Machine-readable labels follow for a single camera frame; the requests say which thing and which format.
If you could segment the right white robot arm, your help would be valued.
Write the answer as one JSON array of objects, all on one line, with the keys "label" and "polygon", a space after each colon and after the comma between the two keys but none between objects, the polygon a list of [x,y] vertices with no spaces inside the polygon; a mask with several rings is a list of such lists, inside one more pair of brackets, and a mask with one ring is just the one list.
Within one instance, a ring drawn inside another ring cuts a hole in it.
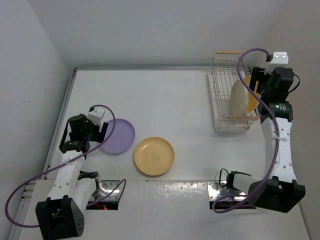
[{"label": "right white robot arm", "polygon": [[242,205],[288,213],[306,194],[298,184],[291,157],[293,107],[287,101],[294,82],[291,68],[276,67],[269,73],[252,70],[250,89],[257,85],[260,94],[258,112],[265,140],[265,172],[261,180],[248,173],[231,171],[225,187],[235,197],[245,193]]}]

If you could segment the purple plate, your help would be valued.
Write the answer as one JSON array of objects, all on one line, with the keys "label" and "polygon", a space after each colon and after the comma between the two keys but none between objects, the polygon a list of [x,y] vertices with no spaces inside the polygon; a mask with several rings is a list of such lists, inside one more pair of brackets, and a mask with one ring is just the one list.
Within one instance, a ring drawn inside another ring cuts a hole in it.
[{"label": "purple plate", "polygon": [[123,154],[132,146],[135,136],[135,128],[128,120],[116,118],[112,135],[100,149],[112,156]]}]

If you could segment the yellow plate front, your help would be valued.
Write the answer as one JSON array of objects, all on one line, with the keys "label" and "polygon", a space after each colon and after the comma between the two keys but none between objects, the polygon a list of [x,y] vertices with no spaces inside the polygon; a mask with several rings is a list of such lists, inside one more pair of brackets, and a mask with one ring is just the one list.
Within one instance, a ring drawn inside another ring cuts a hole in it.
[{"label": "yellow plate front", "polygon": [[175,161],[175,151],[164,138],[149,137],[137,145],[133,157],[136,167],[143,174],[157,177],[171,169]]}]

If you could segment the cream white plate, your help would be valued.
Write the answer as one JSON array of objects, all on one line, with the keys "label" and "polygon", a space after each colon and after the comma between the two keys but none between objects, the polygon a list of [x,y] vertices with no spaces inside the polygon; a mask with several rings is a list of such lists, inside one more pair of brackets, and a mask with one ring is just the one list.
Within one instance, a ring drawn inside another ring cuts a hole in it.
[{"label": "cream white plate", "polygon": [[246,115],[249,104],[249,92],[240,80],[236,80],[232,86],[229,103],[232,116]]}]

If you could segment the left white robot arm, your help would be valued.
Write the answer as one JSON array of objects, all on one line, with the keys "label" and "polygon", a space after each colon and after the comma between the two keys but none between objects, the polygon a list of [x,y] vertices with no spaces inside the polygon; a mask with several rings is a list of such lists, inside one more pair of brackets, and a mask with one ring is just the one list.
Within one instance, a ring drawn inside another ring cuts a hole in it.
[{"label": "left white robot arm", "polygon": [[68,119],[59,145],[62,167],[45,201],[35,208],[41,235],[45,240],[80,237],[84,231],[84,210],[98,189],[96,177],[81,176],[85,153],[91,142],[102,143],[108,123],[102,122],[105,111],[98,107],[87,115]]}]

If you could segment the yellow plate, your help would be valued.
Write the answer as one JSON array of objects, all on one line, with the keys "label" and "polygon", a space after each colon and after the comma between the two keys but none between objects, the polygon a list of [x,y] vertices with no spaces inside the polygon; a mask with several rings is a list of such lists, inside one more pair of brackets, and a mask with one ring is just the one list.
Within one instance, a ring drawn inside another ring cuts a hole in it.
[{"label": "yellow plate", "polygon": [[175,161],[175,151],[164,138],[149,137],[137,145],[133,157],[136,167],[143,174],[157,177],[171,169]]},{"label": "yellow plate", "polygon": [[[251,75],[248,75],[244,78],[245,83],[249,86],[251,82]],[[260,98],[261,95],[257,93],[257,84],[254,84],[254,90],[253,92]],[[248,105],[247,105],[247,110],[246,113],[251,113],[254,111],[259,105],[259,101],[250,93],[248,92]]]}]

